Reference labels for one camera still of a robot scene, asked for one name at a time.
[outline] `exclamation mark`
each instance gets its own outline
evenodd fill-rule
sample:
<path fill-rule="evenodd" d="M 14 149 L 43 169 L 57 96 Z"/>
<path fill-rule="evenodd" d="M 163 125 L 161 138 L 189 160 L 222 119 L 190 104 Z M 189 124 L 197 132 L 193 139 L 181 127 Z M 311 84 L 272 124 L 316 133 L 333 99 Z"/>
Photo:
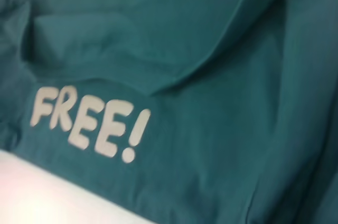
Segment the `exclamation mark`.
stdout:
<path fill-rule="evenodd" d="M 150 114 L 151 112 L 149 109 L 144 109 L 138 115 L 134 128 L 129 137 L 130 146 L 135 147 L 140 143 L 144 130 L 149 121 Z M 130 163 L 135 159 L 135 151 L 132 147 L 128 147 L 122 152 L 122 160 L 125 163 Z"/>

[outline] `teal fabric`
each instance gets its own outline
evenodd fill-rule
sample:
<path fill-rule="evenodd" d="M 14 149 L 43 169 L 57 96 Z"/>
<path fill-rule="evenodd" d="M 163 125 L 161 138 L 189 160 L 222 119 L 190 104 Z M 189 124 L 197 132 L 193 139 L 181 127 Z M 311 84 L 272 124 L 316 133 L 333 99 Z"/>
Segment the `teal fabric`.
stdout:
<path fill-rule="evenodd" d="M 157 223 L 335 223 L 337 37 L 338 0 L 0 0 L 0 147 Z"/>

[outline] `teal shirt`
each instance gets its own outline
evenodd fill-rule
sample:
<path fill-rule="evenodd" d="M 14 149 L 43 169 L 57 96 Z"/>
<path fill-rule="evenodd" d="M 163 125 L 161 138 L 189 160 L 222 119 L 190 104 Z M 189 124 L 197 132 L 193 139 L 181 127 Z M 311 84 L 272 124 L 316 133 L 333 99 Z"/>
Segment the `teal shirt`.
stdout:
<path fill-rule="evenodd" d="M 0 147 L 157 223 L 337 220 L 338 0 L 0 0 Z"/>

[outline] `white surface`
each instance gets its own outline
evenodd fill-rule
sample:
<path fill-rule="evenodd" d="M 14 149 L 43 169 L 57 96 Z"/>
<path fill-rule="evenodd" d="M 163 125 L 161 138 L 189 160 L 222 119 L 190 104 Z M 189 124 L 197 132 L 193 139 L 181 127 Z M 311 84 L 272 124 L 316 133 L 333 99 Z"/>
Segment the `white surface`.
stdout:
<path fill-rule="evenodd" d="M 0 151 L 1 224 L 151 224 Z"/>

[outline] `teal cloth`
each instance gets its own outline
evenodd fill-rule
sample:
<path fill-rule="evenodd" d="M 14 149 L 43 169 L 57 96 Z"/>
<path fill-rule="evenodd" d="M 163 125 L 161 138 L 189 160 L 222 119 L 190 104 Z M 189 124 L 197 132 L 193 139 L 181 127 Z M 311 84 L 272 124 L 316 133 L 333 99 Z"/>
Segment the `teal cloth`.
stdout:
<path fill-rule="evenodd" d="M 335 223 L 337 38 L 338 0 L 0 0 L 0 147 L 157 223 Z"/>

